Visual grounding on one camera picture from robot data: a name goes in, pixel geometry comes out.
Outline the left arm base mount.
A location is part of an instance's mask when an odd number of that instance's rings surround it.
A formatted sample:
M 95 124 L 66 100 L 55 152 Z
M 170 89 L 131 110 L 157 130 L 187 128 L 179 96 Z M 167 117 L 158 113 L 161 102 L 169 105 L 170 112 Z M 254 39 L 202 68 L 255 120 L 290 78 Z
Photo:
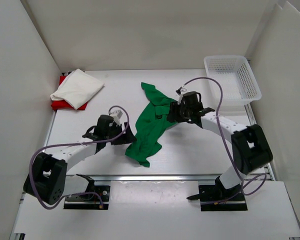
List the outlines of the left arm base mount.
M 76 174 L 66 177 L 63 192 L 65 210 L 108 210 L 111 193 L 109 181 L 96 181 L 92 177 Z

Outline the white plastic basket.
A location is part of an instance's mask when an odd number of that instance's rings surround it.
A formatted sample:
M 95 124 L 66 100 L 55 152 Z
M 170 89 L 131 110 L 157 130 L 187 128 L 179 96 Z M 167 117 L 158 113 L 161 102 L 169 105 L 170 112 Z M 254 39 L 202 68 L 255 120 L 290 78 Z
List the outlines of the white plastic basket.
M 239 108 L 262 98 L 248 60 L 241 55 L 212 55 L 204 58 L 206 76 L 222 88 L 221 109 Z

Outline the red t-shirt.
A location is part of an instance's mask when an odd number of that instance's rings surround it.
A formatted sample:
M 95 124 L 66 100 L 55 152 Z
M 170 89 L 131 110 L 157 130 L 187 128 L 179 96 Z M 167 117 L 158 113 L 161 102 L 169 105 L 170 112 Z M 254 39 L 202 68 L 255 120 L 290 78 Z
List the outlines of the red t-shirt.
M 77 110 L 84 111 L 88 105 L 88 102 L 84 103 L 82 106 L 80 106 Z M 52 100 L 51 105 L 52 109 L 54 111 L 60 110 L 60 109 L 71 109 L 74 110 L 74 108 L 65 100 Z

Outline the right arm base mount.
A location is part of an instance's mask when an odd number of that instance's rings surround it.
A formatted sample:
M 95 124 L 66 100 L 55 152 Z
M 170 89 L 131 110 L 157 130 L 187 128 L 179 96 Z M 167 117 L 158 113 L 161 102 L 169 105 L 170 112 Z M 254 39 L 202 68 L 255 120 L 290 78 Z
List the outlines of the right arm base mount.
M 188 201 L 199 200 L 202 212 L 240 212 L 248 210 L 240 183 L 226 189 L 218 176 L 214 185 L 199 185 L 198 190 L 198 194 L 188 196 L 186 199 Z

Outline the green garment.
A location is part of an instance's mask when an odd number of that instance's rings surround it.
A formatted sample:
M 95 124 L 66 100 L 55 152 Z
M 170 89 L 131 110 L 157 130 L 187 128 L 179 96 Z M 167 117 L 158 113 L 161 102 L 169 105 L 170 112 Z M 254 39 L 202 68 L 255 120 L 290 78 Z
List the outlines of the green garment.
M 136 141 L 128 146 L 125 155 L 141 166 L 149 168 L 148 158 L 157 154 L 162 148 L 158 139 L 167 129 L 176 125 L 175 122 L 167 120 L 170 103 L 175 100 L 157 90 L 152 84 L 142 82 L 141 89 L 149 103 L 135 123 Z

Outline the white t-shirt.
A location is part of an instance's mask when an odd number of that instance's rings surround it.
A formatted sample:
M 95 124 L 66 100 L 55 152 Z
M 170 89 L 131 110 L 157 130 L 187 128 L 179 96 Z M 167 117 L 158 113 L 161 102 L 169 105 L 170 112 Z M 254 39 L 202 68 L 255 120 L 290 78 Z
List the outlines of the white t-shirt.
M 65 77 L 57 90 L 50 95 L 50 99 L 65 101 L 78 110 L 104 86 L 104 82 L 78 68 Z

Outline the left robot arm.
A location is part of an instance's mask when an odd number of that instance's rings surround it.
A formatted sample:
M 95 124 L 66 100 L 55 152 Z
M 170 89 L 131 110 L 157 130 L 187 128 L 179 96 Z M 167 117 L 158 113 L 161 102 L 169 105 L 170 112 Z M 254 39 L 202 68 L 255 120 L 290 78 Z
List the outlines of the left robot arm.
M 79 195 L 83 200 L 95 196 L 94 180 L 82 173 L 68 176 L 67 172 L 81 161 L 100 152 L 107 143 L 113 146 L 135 142 L 129 122 L 121 124 L 123 113 L 116 110 L 102 114 L 78 144 L 64 146 L 53 154 L 40 152 L 31 162 L 23 191 L 43 203 L 54 205 L 63 197 Z

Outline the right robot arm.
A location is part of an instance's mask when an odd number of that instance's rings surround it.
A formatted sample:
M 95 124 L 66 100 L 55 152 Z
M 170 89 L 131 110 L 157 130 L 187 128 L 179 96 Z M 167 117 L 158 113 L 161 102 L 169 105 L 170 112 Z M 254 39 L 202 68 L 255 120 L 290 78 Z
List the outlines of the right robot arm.
M 214 188 L 216 197 L 226 200 L 232 195 L 233 188 L 241 184 L 249 173 L 273 160 L 263 129 L 257 124 L 239 124 L 210 107 L 204 108 L 201 94 L 196 91 L 176 92 L 179 99 L 170 103 L 167 116 L 170 123 L 195 124 L 219 135 L 224 144 L 231 144 L 232 166 L 216 180 Z

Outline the aluminium rail front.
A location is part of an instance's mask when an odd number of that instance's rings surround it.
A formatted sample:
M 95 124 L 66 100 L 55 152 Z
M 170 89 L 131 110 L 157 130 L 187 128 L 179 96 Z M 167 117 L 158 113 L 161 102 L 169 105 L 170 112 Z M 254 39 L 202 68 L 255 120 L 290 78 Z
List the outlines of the aluminium rail front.
M 148 174 L 148 175 L 91 175 L 95 181 L 160 182 L 160 181 L 214 181 L 219 174 Z

